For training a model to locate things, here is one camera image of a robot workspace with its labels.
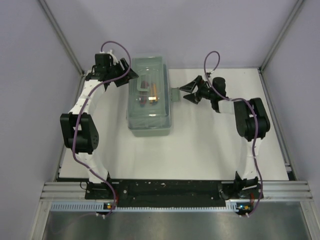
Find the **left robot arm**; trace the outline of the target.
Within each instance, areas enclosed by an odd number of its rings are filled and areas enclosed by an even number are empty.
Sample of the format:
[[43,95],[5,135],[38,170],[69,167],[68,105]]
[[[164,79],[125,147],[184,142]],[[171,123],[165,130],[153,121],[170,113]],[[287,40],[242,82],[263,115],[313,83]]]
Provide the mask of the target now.
[[60,116],[64,145],[74,160],[87,169],[89,181],[102,198],[109,198],[114,187],[106,180],[108,171],[97,151],[100,136],[93,120],[97,104],[110,83],[117,87],[139,77],[125,58],[117,59],[112,50],[95,54],[95,64],[85,76],[80,96],[68,113]]

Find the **red handled pliers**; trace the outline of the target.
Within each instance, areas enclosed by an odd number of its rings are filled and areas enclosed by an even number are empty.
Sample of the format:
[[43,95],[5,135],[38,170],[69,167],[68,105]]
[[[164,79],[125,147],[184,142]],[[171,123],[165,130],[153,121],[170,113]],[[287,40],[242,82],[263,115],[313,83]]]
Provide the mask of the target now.
[[147,103],[148,92],[149,92],[149,83],[143,80],[140,84],[140,91],[139,91],[139,104],[141,107],[144,107]]

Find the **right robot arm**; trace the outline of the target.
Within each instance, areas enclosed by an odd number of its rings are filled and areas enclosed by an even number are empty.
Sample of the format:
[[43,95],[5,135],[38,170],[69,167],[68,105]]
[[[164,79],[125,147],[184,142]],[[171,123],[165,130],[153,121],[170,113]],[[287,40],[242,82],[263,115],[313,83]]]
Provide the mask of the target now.
[[263,179],[258,166],[258,155],[262,141],[271,128],[262,99],[227,97],[226,80],[223,77],[204,80],[199,75],[179,90],[185,92],[183,98],[193,104],[197,105],[202,99],[206,99],[216,113],[234,116],[236,131],[241,137],[240,159],[233,183],[220,189],[220,197],[223,200],[247,198],[253,194],[261,197]]

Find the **orange black utility knife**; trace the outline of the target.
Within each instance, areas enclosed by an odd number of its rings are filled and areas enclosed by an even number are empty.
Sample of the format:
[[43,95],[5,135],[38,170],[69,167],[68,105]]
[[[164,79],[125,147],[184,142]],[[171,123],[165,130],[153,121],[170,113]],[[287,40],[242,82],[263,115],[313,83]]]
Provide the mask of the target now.
[[157,86],[155,83],[151,83],[150,85],[150,96],[148,97],[150,105],[156,105],[158,103],[158,93]]

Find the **translucent green tool box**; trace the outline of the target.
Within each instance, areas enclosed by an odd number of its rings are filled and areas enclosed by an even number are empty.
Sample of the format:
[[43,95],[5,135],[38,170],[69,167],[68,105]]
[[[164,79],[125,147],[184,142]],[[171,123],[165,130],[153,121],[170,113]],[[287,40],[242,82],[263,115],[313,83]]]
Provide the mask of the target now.
[[128,129],[135,137],[169,135],[172,104],[181,100],[181,93],[170,85],[165,57],[138,55],[131,67],[138,78],[131,79],[128,86]]

